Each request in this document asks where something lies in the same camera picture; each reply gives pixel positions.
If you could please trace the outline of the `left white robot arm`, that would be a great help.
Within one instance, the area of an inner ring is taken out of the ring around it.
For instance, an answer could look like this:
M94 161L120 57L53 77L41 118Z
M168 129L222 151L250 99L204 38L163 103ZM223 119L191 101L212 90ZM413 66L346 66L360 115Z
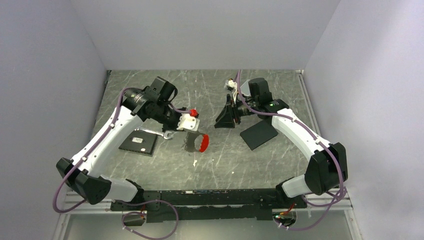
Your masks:
M96 205L103 199L117 198L131 210L144 203L143 189L131 180L104 177L103 169L112 153L144 121L151 119L165 131L176 131L187 110L170 104L177 88L161 77L143 89L123 88L111 116L90 142L71 159L61 158L56 169L62 177L60 187L67 185L79 194L82 202Z

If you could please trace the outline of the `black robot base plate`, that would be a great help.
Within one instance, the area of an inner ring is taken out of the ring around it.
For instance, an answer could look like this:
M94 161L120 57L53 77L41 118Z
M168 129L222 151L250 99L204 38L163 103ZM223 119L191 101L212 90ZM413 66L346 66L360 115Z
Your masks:
M287 198L275 188L146 190L129 204L111 203L113 212L146 211L148 223L182 221L256 219L271 220L279 210L305 209L301 196Z

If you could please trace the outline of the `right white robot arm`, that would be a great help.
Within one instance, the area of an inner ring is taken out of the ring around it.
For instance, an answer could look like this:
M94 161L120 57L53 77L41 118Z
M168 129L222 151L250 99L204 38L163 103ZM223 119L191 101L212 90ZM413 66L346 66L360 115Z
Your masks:
M248 87L247 93L243 93L232 78L226 81L225 88L230 93L214 127L233 129L241 123L242 117L257 115L262 120L240 133L251 150L282 133L308 160L305 173L276 186L276 203L287 208L297 196L322 195L334 187L343 191L344 182L348 179L345 147L320 137L283 100L274 99L264 78L248 80L244 85Z

